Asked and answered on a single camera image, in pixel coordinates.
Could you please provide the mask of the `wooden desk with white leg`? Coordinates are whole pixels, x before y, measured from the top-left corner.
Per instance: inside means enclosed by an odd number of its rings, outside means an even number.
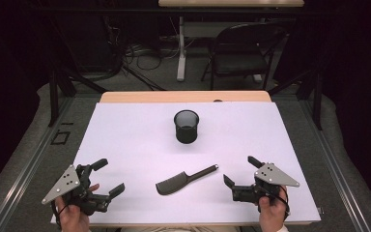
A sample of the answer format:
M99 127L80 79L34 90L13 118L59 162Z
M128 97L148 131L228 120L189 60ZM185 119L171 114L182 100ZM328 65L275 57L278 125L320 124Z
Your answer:
M166 10L291 10L300 9L304 0L158 0L158 5ZM231 26L233 21L226 19L224 22L218 20L192 22L179 17L179 63L177 80L184 81L186 78L186 38L213 38L221 29Z

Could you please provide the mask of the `person's left hand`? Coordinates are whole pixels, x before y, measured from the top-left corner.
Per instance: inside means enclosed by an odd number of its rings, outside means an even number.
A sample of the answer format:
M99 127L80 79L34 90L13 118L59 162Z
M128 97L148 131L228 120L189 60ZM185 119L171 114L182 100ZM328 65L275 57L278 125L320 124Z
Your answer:
M55 199L62 232L91 232L90 220L78 206L67 205L62 196Z

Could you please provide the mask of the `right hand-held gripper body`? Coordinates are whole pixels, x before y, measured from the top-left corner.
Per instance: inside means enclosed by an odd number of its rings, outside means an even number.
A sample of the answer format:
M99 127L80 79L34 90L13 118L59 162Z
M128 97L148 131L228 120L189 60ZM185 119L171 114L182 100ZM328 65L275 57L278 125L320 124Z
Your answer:
M236 186L231 189L234 201L258 204L261 197L267 196L273 200L279 196L280 187L298 188L300 183L279 169L271 162L264 162L254 173L254 184L251 186Z

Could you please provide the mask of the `black metal frame stand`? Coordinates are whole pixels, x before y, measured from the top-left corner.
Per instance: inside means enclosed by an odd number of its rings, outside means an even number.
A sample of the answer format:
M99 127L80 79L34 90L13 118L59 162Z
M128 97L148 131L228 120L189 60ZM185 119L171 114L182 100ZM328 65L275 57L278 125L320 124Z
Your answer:
M300 81L300 87L297 90L298 100L308 100L311 93L313 93L312 104L312 121L318 130L322 130L321 125L321 106L323 95L323 77L322 74L316 70L305 70L299 75L278 84L271 88L268 93L270 96L275 95L282 90L288 88L295 82Z
M58 90L61 90L66 97L72 98L77 91L72 82L76 80L85 86L95 90L98 93L105 93L106 89L81 75L79 72L69 68L61 68L53 70L49 76L49 96L50 96L50 121L49 126L52 127L59 118L59 95Z

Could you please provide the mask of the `black plastic spatula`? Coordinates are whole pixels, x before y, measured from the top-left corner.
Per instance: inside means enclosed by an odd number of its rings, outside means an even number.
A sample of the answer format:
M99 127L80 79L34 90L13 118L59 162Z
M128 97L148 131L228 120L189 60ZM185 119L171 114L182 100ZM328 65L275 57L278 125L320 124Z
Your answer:
M184 188L189 183L215 172L217 169L218 165L214 164L192 175L188 175L183 171L162 182L156 183L157 193L160 195L172 194Z

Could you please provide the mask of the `person's right hand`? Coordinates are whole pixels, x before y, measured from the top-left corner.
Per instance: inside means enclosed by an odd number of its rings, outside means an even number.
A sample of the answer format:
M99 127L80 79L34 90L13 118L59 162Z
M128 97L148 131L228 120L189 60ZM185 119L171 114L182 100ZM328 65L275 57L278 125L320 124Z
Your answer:
M280 199L275 199L273 202L270 202L267 196L259 200L261 208L259 222L262 232L276 232L285 225L287 192L284 186L280 188L279 197Z

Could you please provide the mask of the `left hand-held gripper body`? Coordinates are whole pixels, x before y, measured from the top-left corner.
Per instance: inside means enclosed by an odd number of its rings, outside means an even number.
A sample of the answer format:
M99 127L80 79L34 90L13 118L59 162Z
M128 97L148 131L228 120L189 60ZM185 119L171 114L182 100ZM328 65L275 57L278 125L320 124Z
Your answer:
M75 205L88 216L94 212L105 213L110 203L108 195L93 194L90 190L91 164L70 165L43 198L42 204L53 203L62 196L67 205Z

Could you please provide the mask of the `black tape square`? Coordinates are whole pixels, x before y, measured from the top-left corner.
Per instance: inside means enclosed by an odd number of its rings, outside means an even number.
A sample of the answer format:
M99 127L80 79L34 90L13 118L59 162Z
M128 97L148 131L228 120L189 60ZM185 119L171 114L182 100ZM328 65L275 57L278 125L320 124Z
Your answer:
M71 133L69 131L57 130L51 139L51 145L65 145L70 137Z

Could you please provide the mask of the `metal floor rail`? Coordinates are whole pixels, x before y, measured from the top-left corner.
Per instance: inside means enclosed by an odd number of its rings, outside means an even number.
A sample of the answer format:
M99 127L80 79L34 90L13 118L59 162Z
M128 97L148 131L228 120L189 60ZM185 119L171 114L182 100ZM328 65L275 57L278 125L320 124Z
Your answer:
M61 99L58 116L50 126L50 102L41 98L32 124L0 174L0 232L6 227L27 190L42 161L44 151L60 125L60 120L66 115L72 103L73 98Z
M322 147L324 162L356 232L371 232L370 226L368 225L357 200L340 169L334 153L328 145L324 133L319 130L313 121L311 104L308 101L300 101L300 107L308 121L309 127L312 129Z

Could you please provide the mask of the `black folding chair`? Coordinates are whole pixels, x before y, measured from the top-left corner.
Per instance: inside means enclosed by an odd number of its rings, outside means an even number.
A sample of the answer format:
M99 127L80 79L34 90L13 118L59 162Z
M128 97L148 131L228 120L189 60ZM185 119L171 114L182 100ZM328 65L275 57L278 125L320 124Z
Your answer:
M201 81L208 73L213 89L216 76L261 75L265 90L275 49L287 35L287 29L275 23L238 24L222 30L209 48Z

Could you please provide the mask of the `black mesh pen cup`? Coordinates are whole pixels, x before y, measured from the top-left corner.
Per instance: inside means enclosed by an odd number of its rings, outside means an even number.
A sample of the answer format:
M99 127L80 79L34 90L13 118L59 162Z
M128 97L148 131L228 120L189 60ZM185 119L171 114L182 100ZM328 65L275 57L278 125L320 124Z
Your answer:
M176 138L183 144L193 143L198 136L199 116L192 110L181 110L174 116Z

